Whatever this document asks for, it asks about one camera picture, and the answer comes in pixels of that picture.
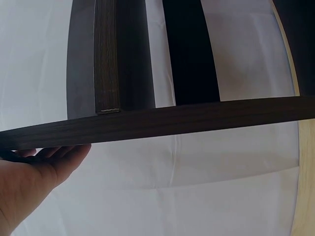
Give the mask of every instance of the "shelf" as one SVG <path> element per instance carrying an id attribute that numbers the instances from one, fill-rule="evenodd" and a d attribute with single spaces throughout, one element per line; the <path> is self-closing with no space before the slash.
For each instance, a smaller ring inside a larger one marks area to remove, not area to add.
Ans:
<path id="1" fill-rule="evenodd" d="M 30 149 L 175 135 L 315 117 L 315 97 L 217 102 L 121 112 L 0 132 L 0 147 Z"/>

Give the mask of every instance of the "wooden slat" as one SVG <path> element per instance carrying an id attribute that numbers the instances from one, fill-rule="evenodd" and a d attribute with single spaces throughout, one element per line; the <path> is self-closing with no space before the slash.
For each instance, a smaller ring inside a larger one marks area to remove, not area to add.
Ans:
<path id="1" fill-rule="evenodd" d="M 99 143 L 315 118 L 315 97 L 229 101 L 66 120 L 0 133 L 0 147 Z"/>
<path id="2" fill-rule="evenodd" d="M 96 0 L 94 92 L 95 112 L 98 114 L 119 111 L 117 70 L 116 0 Z"/>
<path id="3" fill-rule="evenodd" d="M 96 113 L 154 108 L 145 0 L 96 0 L 94 18 Z"/>

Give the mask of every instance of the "wood grain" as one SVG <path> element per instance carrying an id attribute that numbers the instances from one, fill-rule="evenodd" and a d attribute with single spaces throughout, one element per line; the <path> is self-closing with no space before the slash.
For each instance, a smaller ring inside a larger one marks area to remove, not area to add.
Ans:
<path id="1" fill-rule="evenodd" d="M 290 45 L 295 48 L 299 47 L 299 45 L 293 45 L 295 41 L 291 41 L 291 44 L 289 44 L 282 24 L 282 18 L 280 18 L 273 1 L 271 4 L 288 55 L 295 95 L 299 96 L 300 89 L 298 78 L 303 75 L 296 73 L 297 70 L 295 69 L 295 63 L 290 48 Z M 282 13 L 283 17 L 289 17 L 289 15 L 285 15 L 286 12 Z M 303 63 L 303 61 L 298 61 L 297 59 L 295 59 L 295 61 L 297 63 Z M 315 119 L 299 121 L 299 147 L 299 182 L 291 236 L 313 236 L 315 233 Z"/>
<path id="2" fill-rule="evenodd" d="M 117 71 L 116 0 L 96 0 L 94 92 L 95 110 L 98 114 L 119 111 Z"/>
<path id="3" fill-rule="evenodd" d="M 123 112 L 0 132 L 0 147 L 56 147 L 310 119 L 314 107 L 315 97 L 282 97 Z"/>
<path id="4" fill-rule="evenodd" d="M 97 114 L 155 107 L 145 0 L 96 0 Z"/>

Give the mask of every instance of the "black panel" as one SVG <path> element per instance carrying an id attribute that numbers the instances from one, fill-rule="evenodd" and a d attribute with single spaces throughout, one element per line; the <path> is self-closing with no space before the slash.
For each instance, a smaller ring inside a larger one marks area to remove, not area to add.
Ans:
<path id="1" fill-rule="evenodd" d="M 220 101 L 200 0 L 163 0 L 177 105 Z"/>
<path id="2" fill-rule="evenodd" d="M 289 42 L 300 95 L 315 95 L 315 3 L 273 0 Z"/>
<path id="3" fill-rule="evenodd" d="M 145 0 L 117 1 L 116 37 L 121 109 L 155 108 Z"/>

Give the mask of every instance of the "light wooden edge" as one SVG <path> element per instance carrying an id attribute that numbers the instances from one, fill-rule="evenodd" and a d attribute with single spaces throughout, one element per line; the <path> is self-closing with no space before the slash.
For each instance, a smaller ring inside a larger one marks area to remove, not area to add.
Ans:
<path id="1" fill-rule="evenodd" d="M 295 95 L 300 95 L 289 43 L 276 7 L 271 1 L 289 60 Z M 291 236 L 315 234 L 315 119 L 299 121 L 299 181 Z"/>

